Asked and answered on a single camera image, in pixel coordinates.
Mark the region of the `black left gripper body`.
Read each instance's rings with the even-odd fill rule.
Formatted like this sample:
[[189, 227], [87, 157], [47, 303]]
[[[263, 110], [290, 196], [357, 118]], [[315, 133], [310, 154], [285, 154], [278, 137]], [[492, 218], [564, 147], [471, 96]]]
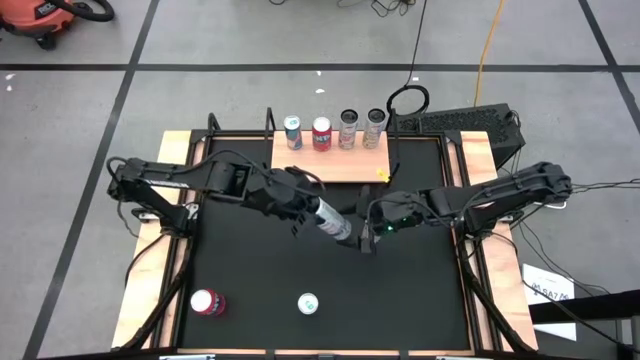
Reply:
[[316, 210], [312, 183], [297, 168], [270, 169], [252, 174], [247, 181], [247, 207], [266, 216], [295, 220]]

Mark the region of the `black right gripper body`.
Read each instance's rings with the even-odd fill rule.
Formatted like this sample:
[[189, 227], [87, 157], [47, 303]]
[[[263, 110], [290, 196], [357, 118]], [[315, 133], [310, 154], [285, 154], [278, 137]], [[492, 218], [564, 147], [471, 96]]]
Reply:
[[393, 192], [369, 205], [369, 228], [374, 234], [389, 234], [427, 221], [430, 210], [418, 193]]

